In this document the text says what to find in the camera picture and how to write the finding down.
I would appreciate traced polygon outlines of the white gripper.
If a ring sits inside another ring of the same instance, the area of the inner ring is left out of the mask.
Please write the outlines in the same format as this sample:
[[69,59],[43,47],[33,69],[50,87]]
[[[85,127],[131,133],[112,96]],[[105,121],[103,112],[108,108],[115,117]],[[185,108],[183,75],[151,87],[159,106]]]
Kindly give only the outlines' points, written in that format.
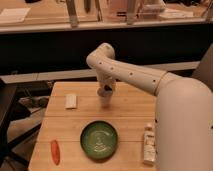
[[110,97],[115,91],[116,80],[108,75],[98,75],[99,88],[97,94],[100,97]]

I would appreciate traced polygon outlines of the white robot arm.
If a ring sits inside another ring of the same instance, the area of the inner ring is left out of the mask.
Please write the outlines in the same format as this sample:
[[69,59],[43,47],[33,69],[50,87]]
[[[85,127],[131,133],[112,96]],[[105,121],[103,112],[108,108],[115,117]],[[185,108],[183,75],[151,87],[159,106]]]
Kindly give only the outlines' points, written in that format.
[[213,171],[213,91],[203,82],[124,63],[99,45],[86,57],[98,79],[118,79],[156,97],[156,171]]

